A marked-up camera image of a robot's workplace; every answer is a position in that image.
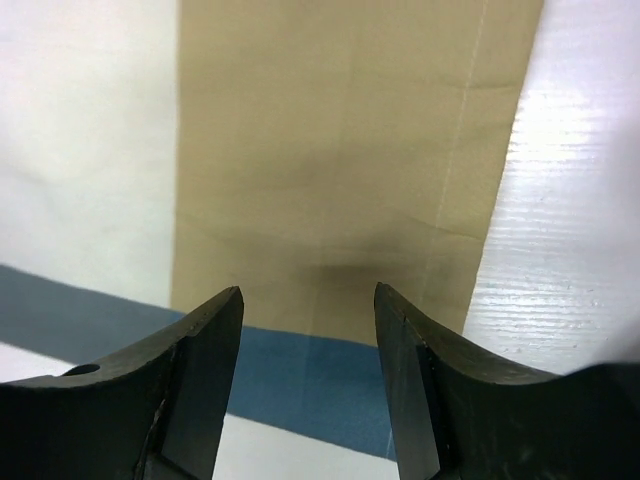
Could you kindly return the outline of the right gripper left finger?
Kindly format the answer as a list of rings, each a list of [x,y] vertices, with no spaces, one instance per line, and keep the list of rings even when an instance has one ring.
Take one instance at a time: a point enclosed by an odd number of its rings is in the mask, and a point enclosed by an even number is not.
[[[101,359],[2,384],[2,478],[212,478],[243,313],[229,287]]]

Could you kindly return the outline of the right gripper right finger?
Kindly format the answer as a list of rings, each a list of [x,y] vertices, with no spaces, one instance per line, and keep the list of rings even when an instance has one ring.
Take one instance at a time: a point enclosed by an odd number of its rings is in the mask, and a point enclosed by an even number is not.
[[[639,367],[555,375],[432,320],[391,286],[376,335],[403,479],[635,479]]]

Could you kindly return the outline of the blue beige checked cloth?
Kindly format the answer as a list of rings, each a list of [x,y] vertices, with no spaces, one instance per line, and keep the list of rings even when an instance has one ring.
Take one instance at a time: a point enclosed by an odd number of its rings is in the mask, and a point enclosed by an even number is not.
[[[461,329],[538,1],[5,1],[1,341],[69,363],[228,285],[230,413],[395,456],[388,282]]]

